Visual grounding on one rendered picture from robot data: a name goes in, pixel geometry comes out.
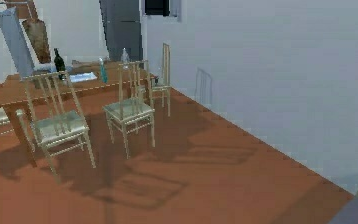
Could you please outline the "pale blue flat book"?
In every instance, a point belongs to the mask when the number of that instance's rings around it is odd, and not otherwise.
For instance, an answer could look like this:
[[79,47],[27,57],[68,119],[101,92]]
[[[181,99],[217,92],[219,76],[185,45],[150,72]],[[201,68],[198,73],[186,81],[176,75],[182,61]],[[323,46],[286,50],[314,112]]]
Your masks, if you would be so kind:
[[70,76],[72,83],[85,82],[95,80],[97,76],[93,72],[74,74]]

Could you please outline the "dark grey room door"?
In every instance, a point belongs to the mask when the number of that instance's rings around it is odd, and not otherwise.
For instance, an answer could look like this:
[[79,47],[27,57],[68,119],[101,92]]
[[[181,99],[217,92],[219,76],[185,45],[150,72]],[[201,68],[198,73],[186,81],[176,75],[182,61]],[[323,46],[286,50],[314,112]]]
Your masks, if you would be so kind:
[[143,58],[139,0],[99,0],[109,58],[126,49],[131,61]]

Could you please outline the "brown wooden board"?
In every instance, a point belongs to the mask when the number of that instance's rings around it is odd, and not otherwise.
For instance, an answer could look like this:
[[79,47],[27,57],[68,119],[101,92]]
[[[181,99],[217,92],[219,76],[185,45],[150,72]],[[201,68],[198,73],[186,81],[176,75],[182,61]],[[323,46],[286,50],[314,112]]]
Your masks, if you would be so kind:
[[40,63],[50,63],[51,56],[45,23],[40,19],[27,19],[22,22],[22,25],[38,61]]

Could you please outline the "brown wooden dining table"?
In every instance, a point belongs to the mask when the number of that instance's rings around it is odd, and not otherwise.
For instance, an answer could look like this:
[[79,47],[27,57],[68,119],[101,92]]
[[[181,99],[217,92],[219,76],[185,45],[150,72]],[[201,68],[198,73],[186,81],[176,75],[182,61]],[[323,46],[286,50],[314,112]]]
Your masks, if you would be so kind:
[[[74,87],[77,97],[93,96],[115,90],[119,90],[121,93],[127,92],[127,96],[130,96],[134,84],[131,83],[129,78],[119,78],[119,65],[119,62],[109,62],[105,65],[108,75],[107,83],[103,83],[100,80],[100,69],[98,65],[91,63],[90,65],[80,67],[81,71],[92,71],[97,76],[97,79],[73,83],[72,86]],[[16,111],[22,109],[30,121],[34,120],[28,106],[25,87],[25,82],[19,80],[18,74],[8,75],[6,81],[3,84],[0,84],[0,108],[5,110],[29,163],[33,167],[36,167],[37,164],[33,152],[31,151],[30,143],[26,140],[25,133],[22,130],[19,118],[16,115]]]

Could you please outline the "dark green bottle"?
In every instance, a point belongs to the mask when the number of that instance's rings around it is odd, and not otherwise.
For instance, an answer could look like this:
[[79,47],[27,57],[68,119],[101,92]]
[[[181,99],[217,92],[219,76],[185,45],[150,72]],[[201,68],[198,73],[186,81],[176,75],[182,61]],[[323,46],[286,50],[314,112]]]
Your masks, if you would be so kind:
[[66,70],[64,60],[60,56],[59,50],[57,48],[54,49],[54,53],[55,53],[54,64],[56,70],[59,72],[59,79],[64,80],[65,79],[64,71]]

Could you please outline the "dark window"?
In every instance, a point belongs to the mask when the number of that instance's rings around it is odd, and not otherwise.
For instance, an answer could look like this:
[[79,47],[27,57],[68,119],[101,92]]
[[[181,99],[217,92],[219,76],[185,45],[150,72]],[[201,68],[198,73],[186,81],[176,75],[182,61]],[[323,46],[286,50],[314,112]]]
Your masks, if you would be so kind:
[[182,0],[143,0],[146,15],[178,17]]

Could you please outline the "pale wooden chair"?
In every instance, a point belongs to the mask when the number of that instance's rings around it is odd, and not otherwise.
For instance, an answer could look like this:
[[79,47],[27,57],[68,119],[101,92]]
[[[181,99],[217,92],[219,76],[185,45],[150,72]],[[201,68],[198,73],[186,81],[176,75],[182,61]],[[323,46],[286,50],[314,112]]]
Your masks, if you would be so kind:
[[[89,137],[89,125],[83,114],[75,88],[67,71],[38,74],[23,79],[25,94],[30,110],[31,121],[28,126],[34,136],[32,150],[40,149],[57,182],[57,174],[52,158],[75,148],[87,148],[91,165],[96,167],[95,157]],[[41,96],[39,100],[46,104],[48,116],[39,119],[35,112],[35,92],[30,89],[31,83],[37,83]],[[29,140],[27,125],[23,116],[16,112],[25,137]]]
[[171,83],[170,83],[170,71],[171,71],[171,59],[170,59],[170,46],[167,43],[163,44],[162,50],[162,76],[159,81],[156,78],[156,82],[153,85],[152,90],[154,92],[161,93],[162,106],[167,106],[167,113],[171,115]]
[[121,132],[126,158],[130,157],[128,135],[150,127],[151,145],[155,146],[155,109],[152,100],[151,73],[147,60],[122,63],[118,67],[118,101],[105,105],[111,141],[114,129]]

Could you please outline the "teal glass bottle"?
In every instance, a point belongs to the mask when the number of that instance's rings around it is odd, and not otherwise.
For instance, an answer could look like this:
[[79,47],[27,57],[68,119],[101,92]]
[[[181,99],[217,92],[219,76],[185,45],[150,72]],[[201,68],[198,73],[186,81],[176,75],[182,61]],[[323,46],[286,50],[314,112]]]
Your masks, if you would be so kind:
[[104,83],[107,83],[108,77],[107,77],[107,72],[106,72],[105,65],[104,65],[104,60],[102,58],[99,58],[99,65],[100,65],[101,79]]

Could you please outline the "grey blue open door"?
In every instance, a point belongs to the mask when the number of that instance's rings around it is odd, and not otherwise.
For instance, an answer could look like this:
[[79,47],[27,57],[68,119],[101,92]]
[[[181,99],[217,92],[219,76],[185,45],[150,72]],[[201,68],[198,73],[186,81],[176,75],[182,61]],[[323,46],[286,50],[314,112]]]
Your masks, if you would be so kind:
[[20,77],[30,76],[34,63],[15,7],[0,11],[0,29]]

